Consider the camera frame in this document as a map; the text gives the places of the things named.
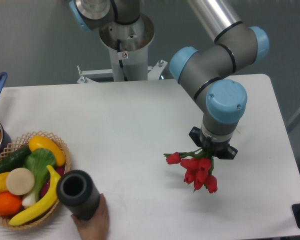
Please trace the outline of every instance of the blue joint cap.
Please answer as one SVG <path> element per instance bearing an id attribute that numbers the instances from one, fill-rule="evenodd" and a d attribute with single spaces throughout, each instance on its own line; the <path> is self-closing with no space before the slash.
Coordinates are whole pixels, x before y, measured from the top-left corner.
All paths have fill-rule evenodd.
<path id="1" fill-rule="evenodd" d="M 259 60 L 263 59 L 269 52 L 270 42 L 268 35 L 264 30 L 262 30 L 258 26 L 251 26 L 249 27 L 256 36 L 257 41 L 257 53 L 254 62 L 258 62 Z"/>
<path id="2" fill-rule="evenodd" d="M 191 56 L 198 52 L 197 49 L 195 49 L 192 46 L 186 46 L 182 49 L 180 49 L 171 59 L 169 64 L 169 70 L 172 74 L 172 76 L 175 78 L 175 80 L 179 83 L 179 78 L 182 70 L 184 69 L 185 65 L 187 64 L 188 60 L 191 58 Z"/>
<path id="3" fill-rule="evenodd" d="M 238 82 L 230 79 L 216 81 L 206 95 L 206 108 L 220 123 L 233 124 L 243 116 L 247 92 Z"/>
<path id="4" fill-rule="evenodd" d="M 69 7 L 71 9 L 71 12 L 72 12 L 76 22 L 79 24 L 79 27 L 81 28 L 81 30 L 85 33 L 91 32 L 91 29 L 86 25 L 85 21 L 80 16 L 80 14 L 75 6 L 74 1 L 69 2 Z"/>

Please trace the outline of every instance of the human hand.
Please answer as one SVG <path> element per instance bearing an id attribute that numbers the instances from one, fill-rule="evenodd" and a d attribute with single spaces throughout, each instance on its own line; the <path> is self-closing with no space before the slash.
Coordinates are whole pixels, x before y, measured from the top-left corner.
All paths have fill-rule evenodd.
<path id="1" fill-rule="evenodd" d="M 103 193 L 100 194 L 99 206 L 89 221 L 82 222 L 73 214 L 71 217 L 80 234 L 81 240 L 107 239 L 110 218 L 106 199 Z"/>

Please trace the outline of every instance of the gray floor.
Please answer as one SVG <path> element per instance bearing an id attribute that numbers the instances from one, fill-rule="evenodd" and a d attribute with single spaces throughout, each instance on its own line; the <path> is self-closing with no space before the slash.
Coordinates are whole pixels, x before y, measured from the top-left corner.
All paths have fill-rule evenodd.
<path id="1" fill-rule="evenodd" d="M 266 59 L 237 74 L 270 76 L 287 122 L 300 106 L 300 0 L 229 2 L 247 26 L 263 28 L 271 44 Z M 185 0 L 141 0 L 141 9 L 155 25 L 150 65 L 160 59 L 170 61 L 185 46 L 200 51 L 212 46 Z M 81 70 L 111 68 L 98 31 L 81 32 L 68 1 L 0 1 L 0 72 L 9 74 L 7 87 L 74 84 L 77 65 Z M 260 117 L 271 121 L 271 116 Z M 300 124 L 289 139 L 300 170 Z"/>

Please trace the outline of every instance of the fruit basket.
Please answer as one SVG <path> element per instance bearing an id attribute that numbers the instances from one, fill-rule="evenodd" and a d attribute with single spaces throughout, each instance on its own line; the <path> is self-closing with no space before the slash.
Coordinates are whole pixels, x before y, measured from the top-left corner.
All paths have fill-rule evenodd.
<path id="1" fill-rule="evenodd" d="M 21 137 L 17 137 L 15 140 L 12 141 L 12 143 L 9 143 L 7 147 L 3 150 L 3 152 L 0 154 L 0 161 L 8 156 L 10 153 L 14 152 L 17 149 L 20 149 L 24 146 L 26 146 L 29 143 L 29 140 L 34 136 L 43 136 L 46 138 L 51 139 L 62 151 L 65 157 L 65 165 L 64 165 L 64 173 L 67 173 L 71 169 L 71 162 L 70 162 L 70 153 L 69 149 L 67 147 L 67 144 L 57 135 L 53 134 L 52 132 L 29 132 L 27 134 L 23 134 Z M 9 221 L 11 217 L 1 217 L 0 216 L 0 226 L 10 229 L 10 230 L 25 230 L 30 229 L 33 227 L 36 227 L 43 222 L 47 221 L 51 215 L 56 211 L 57 207 L 60 205 L 59 200 L 56 201 L 56 203 L 44 214 L 41 216 L 35 218 L 34 220 L 27 222 L 23 225 L 19 226 L 11 226 L 9 225 Z"/>

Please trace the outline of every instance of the red tulip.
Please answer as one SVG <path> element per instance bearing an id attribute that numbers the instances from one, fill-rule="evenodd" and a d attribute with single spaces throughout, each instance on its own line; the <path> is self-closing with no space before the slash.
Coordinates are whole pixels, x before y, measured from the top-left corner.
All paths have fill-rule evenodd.
<path id="1" fill-rule="evenodd" d="M 194 157 L 191 158 L 187 164 L 187 168 L 188 170 L 198 170 L 199 169 L 199 160 L 195 159 Z"/>
<path id="2" fill-rule="evenodd" d="M 203 157 L 199 161 L 199 168 L 201 171 L 208 171 L 211 168 L 211 160 L 209 158 Z"/>
<path id="3" fill-rule="evenodd" d="M 218 190 L 217 179 L 213 175 L 209 175 L 206 177 L 204 181 L 205 187 L 208 189 L 209 193 L 215 193 Z"/>
<path id="4" fill-rule="evenodd" d="M 204 183 L 203 182 L 194 181 L 193 185 L 194 185 L 194 189 L 195 190 L 199 190 L 204 185 Z"/>
<path id="5" fill-rule="evenodd" d="M 168 164 L 179 164 L 180 161 L 180 154 L 178 152 L 175 152 L 166 158 Z"/>
<path id="6" fill-rule="evenodd" d="M 188 169 L 189 161 L 190 161 L 190 159 L 187 159 L 187 158 L 181 159 L 181 161 L 180 161 L 181 167 L 184 167 L 185 169 Z"/>
<path id="7" fill-rule="evenodd" d="M 197 171 L 195 173 L 195 181 L 203 184 L 206 180 L 206 178 L 208 177 L 208 172 L 207 171 Z"/>
<path id="8" fill-rule="evenodd" d="M 191 170 L 187 170 L 184 175 L 184 182 L 191 184 L 195 180 L 195 173 Z"/>

